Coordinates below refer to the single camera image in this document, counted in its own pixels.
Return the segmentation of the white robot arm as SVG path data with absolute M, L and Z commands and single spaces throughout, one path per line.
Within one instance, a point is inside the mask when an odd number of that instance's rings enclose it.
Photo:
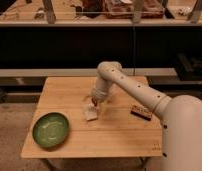
M 113 84 L 153 112 L 162 124 L 162 171 L 202 171 L 202 101 L 174 98 L 128 77 L 115 61 L 101 62 L 91 96 L 104 102 Z

